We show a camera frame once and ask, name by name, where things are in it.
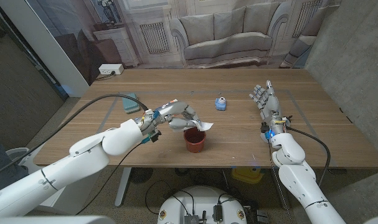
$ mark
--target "green object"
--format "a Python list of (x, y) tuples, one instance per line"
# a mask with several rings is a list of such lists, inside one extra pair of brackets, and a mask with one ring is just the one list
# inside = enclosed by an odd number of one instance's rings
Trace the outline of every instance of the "green object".
[[(134, 93), (129, 93), (127, 94), (127, 96), (138, 99), (138, 97)], [(122, 98), (122, 104), (124, 105), (124, 110), (127, 114), (134, 113), (140, 110), (139, 104), (133, 100)]]

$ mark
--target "wooden table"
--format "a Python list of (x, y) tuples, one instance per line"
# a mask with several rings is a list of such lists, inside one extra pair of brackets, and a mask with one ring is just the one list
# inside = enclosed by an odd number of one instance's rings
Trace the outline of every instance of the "wooden table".
[[(270, 79), (283, 109), (293, 115), (292, 127), (317, 135), (331, 151), (330, 167), (378, 169), (378, 152), (363, 134), (340, 112), (306, 70), (298, 69), (201, 69), (125, 70), (109, 80), (95, 82), (71, 114), (97, 96), (135, 92), (148, 108), (157, 108), (175, 98), (187, 102), (205, 122), (214, 123), (207, 132), (204, 150), (186, 150), (183, 133), (168, 124), (159, 125), (162, 136), (135, 149), (122, 163), (127, 167), (243, 167), (270, 168), (269, 148), (260, 139), (261, 117), (248, 97), (254, 86)], [(226, 111), (217, 111), (214, 101), (227, 99)], [(106, 98), (85, 109), (49, 140), (36, 155), (35, 163), (51, 164), (69, 154), (69, 148), (97, 131), (118, 127), (141, 116), (123, 111), (121, 98)], [(292, 133), (314, 168), (326, 162), (324, 149), (306, 136)], [(110, 157), (110, 165), (124, 155)]]

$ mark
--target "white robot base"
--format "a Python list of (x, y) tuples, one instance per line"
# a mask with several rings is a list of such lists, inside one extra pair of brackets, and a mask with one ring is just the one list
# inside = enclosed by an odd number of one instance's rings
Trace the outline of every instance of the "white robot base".
[[(185, 223), (234, 223), (245, 224), (247, 219), (243, 206), (234, 199), (231, 195), (227, 194), (223, 190), (209, 186), (192, 186), (183, 189), (190, 193), (194, 199), (194, 216), (192, 216), (193, 200), (191, 196), (183, 191), (178, 191), (174, 196), (179, 199), (180, 203), (173, 196), (169, 197), (161, 206), (158, 214), (158, 224), (173, 223), (173, 224), (185, 224)], [(214, 206), (218, 204), (218, 198), (220, 202), (223, 202), (220, 206), (222, 221), (216, 220), (214, 215)], [(203, 214), (205, 213), (206, 222), (201, 221)]]

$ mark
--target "black cable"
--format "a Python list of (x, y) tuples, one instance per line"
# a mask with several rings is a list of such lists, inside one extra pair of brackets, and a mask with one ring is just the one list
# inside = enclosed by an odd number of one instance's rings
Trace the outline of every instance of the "black cable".
[(230, 188), (228, 189), (228, 193), (231, 196), (234, 196), (235, 198), (243, 199), (243, 195), (241, 194), (240, 190), (236, 188), (235, 186), (230, 186)]
[(147, 129), (151, 126), (151, 123), (152, 123), (154, 120), (155, 120), (155, 118), (153, 118), (153, 119), (150, 121), (149, 125), (148, 125), (146, 128), (144, 128), (144, 129), (142, 130), (142, 132), (145, 131), (145, 130), (147, 130)]
[(294, 129), (294, 128), (291, 128), (291, 127), (286, 127), (287, 130), (291, 130), (291, 131), (295, 131), (297, 133), (300, 133), (300, 134), (303, 134), (305, 136), (308, 136), (309, 138), (317, 141), (318, 143), (320, 143), (325, 149), (326, 149), (326, 152), (327, 152), (327, 159), (326, 159), (326, 165), (324, 165), (324, 169), (323, 169), (323, 173), (321, 174), (321, 177), (320, 177), (320, 180), (319, 180), (319, 187), (321, 185), (321, 181), (323, 180), (323, 177), (324, 175), (326, 174), (326, 171), (328, 170), (328, 167), (330, 166), (330, 160), (331, 160), (331, 154), (330, 154), (330, 150), (328, 149), (327, 145), (322, 142), (320, 139), (308, 134), (308, 133), (305, 133), (303, 131), (300, 131), (300, 130), (297, 130), (297, 129)]
[(221, 202), (220, 204), (222, 205), (222, 204), (225, 203), (225, 202), (231, 202), (233, 199), (234, 199), (234, 200), (237, 200), (237, 198), (230, 197), (230, 198), (224, 200), (223, 202)]
[[(155, 183), (153, 183), (153, 184), (149, 187), (149, 189), (147, 189), (146, 194), (144, 195), (144, 204), (146, 205), (146, 208), (147, 208), (151, 213), (153, 213), (153, 214), (155, 214), (155, 215), (158, 215), (158, 213), (151, 211), (150, 208), (149, 208), (149, 205), (147, 204), (147, 194), (149, 193), (150, 189), (151, 189), (154, 185), (156, 185), (157, 183), (160, 183), (160, 182), (165, 183), (165, 184), (169, 187), (169, 189), (173, 190), (172, 187), (171, 187), (171, 186), (170, 186), (165, 180), (158, 180), (158, 181), (156, 181)], [(183, 204), (179, 199), (177, 199), (177, 197), (175, 197), (175, 195), (172, 195), (172, 197), (174, 197), (176, 200), (178, 200), (178, 201), (182, 204), (183, 208), (184, 208), (185, 211), (186, 211), (186, 215), (190, 215), (189, 212), (187, 211), (186, 207), (184, 206), (184, 204)]]
[(103, 186), (101, 187), (101, 189), (97, 192), (97, 194), (91, 199), (91, 201), (85, 206), (83, 207), (76, 215), (79, 215), (79, 213), (81, 213), (82, 211), (84, 211), (96, 198), (97, 196), (99, 196), (100, 192), (103, 190), (103, 188), (106, 186), (107, 182), (110, 180), (110, 178), (112, 177), (112, 175), (114, 174), (114, 172), (117, 170), (117, 168), (119, 168), (119, 166), (121, 165), (122, 161), (124, 161), (124, 159), (134, 150), (136, 149), (138, 146), (140, 146), (141, 143), (137, 144), (134, 148), (132, 148), (125, 156), (124, 158), (122, 158), (122, 160), (120, 161), (120, 163), (114, 168), (113, 172), (111, 172), (110, 176), (107, 178), (106, 182), (104, 182)]
[(218, 205), (220, 205), (220, 198), (221, 198), (221, 196), (223, 196), (223, 195), (229, 195), (228, 193), (223, 193), (223, 194), (221, 194), (220, 196), (219, 196), (219, 198), (218, 198)]
[(115, 75), (115, 71), (112, 71), (110, 74), (108, 75), (105, 75), (103, 77), (100, 77), (100, 78), (96, 78), (95, 81), (102, 81), (102, 80), (107, 80), (108, 77), (112, 77), (113, 75)]
[(222, 168), (222, 175), (224, 176), (224, 180), (225, 180), (225, 183), (226, 183), (226, 188), (228, 190), (230, 190), (230, 186), (229, 186), (229, 183), (227, 182), (227, 178), (226, 178), (225, 171), (223, 170), (223, 168)]
[(248, 208), (246, 208), (246, 207), (243, 207), (246, 211), (247, 211), (247, 214), (249, 215), (249, 217), (251, 218), (251, 221), (252, 221), (252, 223), (253, 224), (256, 224), (255, 223), (255, 221), (254, 221), (254, 219), (253, 219), (253, 215), (252, 215), (252, 212), (248, 209)]
[(179, 191), (184, 192), (184, 193), (190, 195), (191, 200), (192, 200), (192, 202), (193, 202), (192, 215), (195, 215), (195, 214), (194, 214), (194, 197), (193, 197), (193, 195), (191, 195), (189, 192), (187, 192), (187, 191), (185, 191), (185, 190), (179, 190)]
[(45, 144), (45, 142), (47, 142), (50, 138), (52, 138), (55, 134), (57, 134), (62, 128), (64, 128), (64, 126), (66, 126), (71, 120), (74, 119), (74, 117), (76, 117), (79, 113), (81, 113), (85, 108), (87, 108), (88, 106), (90, 106), (91, 104), (93, 104), (94, 102), (98, 101), (98, 100), (101, 100), (101, 99), (104, 99), (104, 98), (108, 98), (108, 97), (122, 97), (122, 98), (127, 98), (129, 100), (132, 100), (132, 101), (135, 101), (137, 102), (140, 107), (142, 107), (142, 109), (144, 109), (145, 111), (148, 110), (148, 107), (146, 105), (144, 105), (142, 102), (140, 102), (139, 100), (135, 99), (135, 98), (132, 98), (130, 96), (126, 96), (124, 94), (119, 94), (119, 93), (114, 93), (114, 94), (107, 94), (107, 95), (103, 95), (103, 96), (99, 96), (91, 101), (89, 101), (87, 104), (85, 104), (83, 107), (81, 107), (79, 110), (77, 110), (73, 115), (71, 115), (71, 117), (69, 117), (69, 119), (67, 119), (63, 124), (61, 124), (52, 134), (50, 134), (49, 137), (47, 137), (45, 140), (43, 140), (41, 143), (39, 143), (38, 145), (34, 146), (32, 149), (28, 150), (24, 155), (18, 157), (18, 158), (15, 158), (12, 162), (10, 162), (8, 165), (2, 167), (0, 169), (0, 173), (4, 170), (6, 170), (7, 168), (9, 168), (10, 166), (13, 166), (15, 163), (19, 162), (21, 159), (23, 159), (24, 157), (28, 156), (30, 153), (32, 153), (34, 150), (36, 150), (38, 147), (40, 147), (41, 145)]

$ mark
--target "white robotic arm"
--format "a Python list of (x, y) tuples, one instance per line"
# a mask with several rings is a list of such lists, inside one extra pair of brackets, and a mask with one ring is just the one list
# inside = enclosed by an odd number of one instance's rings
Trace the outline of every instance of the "white robotic arm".
[(250, 97), (261, 111), (261, 138), (278, 149), (273, 152), (272, 159), (279, 167), (278, 175), (283, 185), (300, 202), (312, 223), (345, 223), (317, 185), (316, 175), (305, 161), (304, 150), (286, 132), (289, 120), (282, 116), (270, 81), (267, 81), (266, 90), (259, 85), (254, 89), (255, 96), (250, 94)]
[[(186, 119), (172, 117), (179, 113)], [(25, 215), (61, 188), (102, 170), (110, 161), (108, 155), (123, 154), (139, 142), (156, 141), (161, 135), (157, 125), (167, 121), (173, 129), (196, 126), (190, 119), (199, 122), (189, 105), (175, 100), (75, 143), (67, 157), (0, 190), (0, 218)]]

